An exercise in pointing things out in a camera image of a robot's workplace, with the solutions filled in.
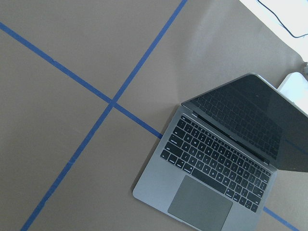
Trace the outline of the grey laptop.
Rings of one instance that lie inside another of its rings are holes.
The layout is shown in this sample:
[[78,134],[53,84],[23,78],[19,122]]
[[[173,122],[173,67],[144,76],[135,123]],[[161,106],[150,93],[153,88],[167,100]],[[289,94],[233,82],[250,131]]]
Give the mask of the grey laptop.
[[278,170],[307,172],[308,116],[246,74],[183,102],[133,196],[200,231],[253,231]]

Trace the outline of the white desk lamp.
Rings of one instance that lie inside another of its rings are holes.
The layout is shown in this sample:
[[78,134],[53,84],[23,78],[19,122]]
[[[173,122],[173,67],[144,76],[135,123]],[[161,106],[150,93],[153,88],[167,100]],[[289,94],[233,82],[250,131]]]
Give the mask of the white desk lamp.
[[308,81],[301,73],[288,74],[278,87],[278,91],[306,114],[308,113]]

